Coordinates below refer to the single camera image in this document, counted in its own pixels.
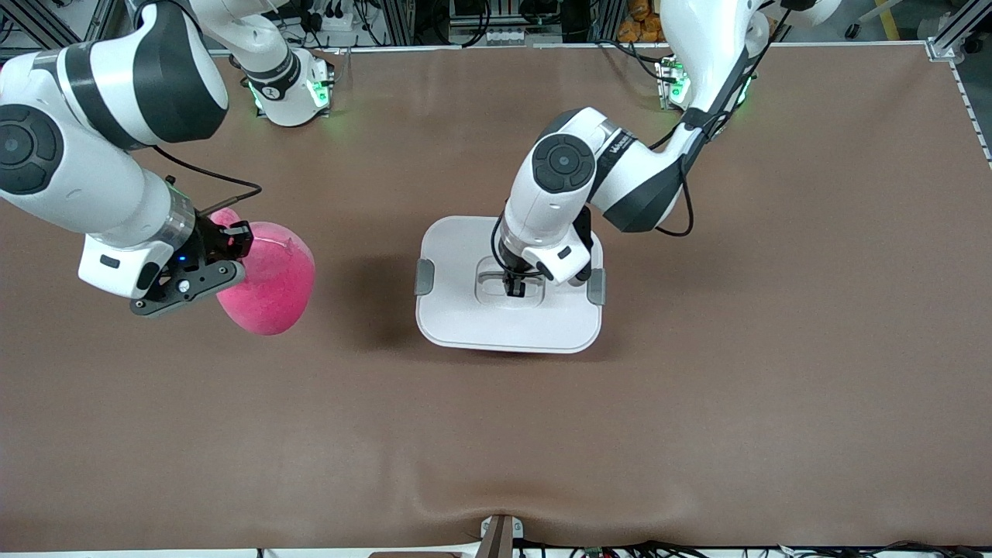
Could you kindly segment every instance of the orange object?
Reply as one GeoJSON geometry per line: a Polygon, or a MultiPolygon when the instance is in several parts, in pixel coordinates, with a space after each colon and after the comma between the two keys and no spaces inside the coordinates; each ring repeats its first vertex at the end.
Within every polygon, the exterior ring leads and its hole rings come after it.
{"type": "Polygon", "coordinates": [[[658,32],[662,30],[662,18],[658,14],[651,14],[644,20],[644,31],[658,32]]]}
{"type": "Polygon", "coordinates": [[[621,43],[635,43],[641,40],[641,22],[634,20],[624,20],[620,24],[617,32],[617,41],[621,43]]]}
{"type": "Polygon", "coordinates": [[[648,0],[627,0],[627,10],[635,21],[644,21],[651,15],[651,2],[648,0]]]}

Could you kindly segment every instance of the floor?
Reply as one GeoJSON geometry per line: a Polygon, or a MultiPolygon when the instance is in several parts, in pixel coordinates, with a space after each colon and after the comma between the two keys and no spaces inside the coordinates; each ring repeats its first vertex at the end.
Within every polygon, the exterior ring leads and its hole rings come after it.
{"type": "MultiPolygon", "coordinates": [[[[846,41],[844,31],[848,26],[874,9],[875,5],[875,0],[842,0],[833,16],[822,25],[813,29],[793,29],[786,36],[786,41],[846,41]]],[[[915,40],[922,21],[935,20],[955,9],[949,0],[905,0],[891,10],[891,20],[884,24],[883,20],[889,16],[883,15],[864,24],[855,40],[886,41],[894,39],[892,35],[901,40],[915,40]]],[[[985,131],[987,140],[992,136],[992,40],[987,41],[981,52],[967,56],[964,62],[957,65],[957,70],[971,101],[975,118],[979,127],[985,131]]]]}

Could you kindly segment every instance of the table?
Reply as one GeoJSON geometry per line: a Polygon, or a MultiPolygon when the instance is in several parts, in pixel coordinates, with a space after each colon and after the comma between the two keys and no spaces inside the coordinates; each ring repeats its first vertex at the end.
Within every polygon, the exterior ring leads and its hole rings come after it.
{"type": "Polygon", "coordinates": [[[220,61],[230,115],[171,148],[313,250],[282,336],[215,301],[134,318],[75,278],[78,235],[0,207],[0,548],[454,543],[492,512],[566,544],[989,542],[992,174],[923,46],[771,49],[689,176],[690,237],[595,218],[609,300],[572,356],[432,346],[420,239],[496,214],[563,110],[660,137],[651,79],[597,49],[333,61],[299,129],[220,61]]]}

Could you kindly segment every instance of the pink sponge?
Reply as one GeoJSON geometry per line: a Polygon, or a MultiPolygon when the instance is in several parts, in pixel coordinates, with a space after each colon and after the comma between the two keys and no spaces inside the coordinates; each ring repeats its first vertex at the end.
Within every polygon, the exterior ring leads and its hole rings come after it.
{"type": "MultiPolygon", "coordinates": [[[[210,216],[217,224],[241,220],[231,209],[210,216]]],[[[260,336],[274,336],[300,319],[313,291],[313,254],[291,230],[272,222],[252,222],[255,241],[241,263],[245,280],[217,293],[234,323],[260,336]]]]}

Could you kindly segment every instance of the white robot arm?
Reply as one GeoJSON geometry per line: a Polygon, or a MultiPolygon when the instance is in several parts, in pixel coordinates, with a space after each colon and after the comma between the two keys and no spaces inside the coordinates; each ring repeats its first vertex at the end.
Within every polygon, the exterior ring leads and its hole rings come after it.
{"type": "Polygon", "coordinates": [[[328,109],[333,68],[306,49],[291,49],[275,24],[259,15],[288,0],[183,1],[203,32],[231,52],[259,108],[274,123],[299,126],[328,109]]]}
{"type": "MultiPolygon", "coordinates": [[[[837,3],[820,2],[832,8],[837,3]]],[[[816,7],[815,0],[780,3],[787,9],[816,7]]],[[[585,202],[624,232],[652,230],[668,217],[685,174],[732,114],[766,48],[768,22],[759,8],[757,0],[662,0],[666,36],[692,78],[693,93],[661,153],[593,108],[566,112],[542,132],[514,182],[494,247],[506,271],[508,295],[524,296],[528,275],[556,284],[581,278],[589,262],[589,239],[576,219],[587,219],[580,213],[585,202]],[[573,145],[582,155],[559,159],[541,149],[550,141],[573,145]],[[581,159],[584,168],[587,152],[594,177],[580,185],[584,173],[573,168],[572,159],[581,159]],[[552,180],[550,174],[558,176],[552,180]],[[558,185],[561,180],[568,187],[558,185]]]]}
{"type": "Polygon", "coordinates": [[[127,37],[24,55],[0,72],[0,198],[85,234],[79,277],[155,314],[236,284],[247,224],[214,225],[129,150],[208,138],[227,94],[193,17],[147,3],[127,37]],[[165,289],[189,274],[180,292],[165,289]]]}

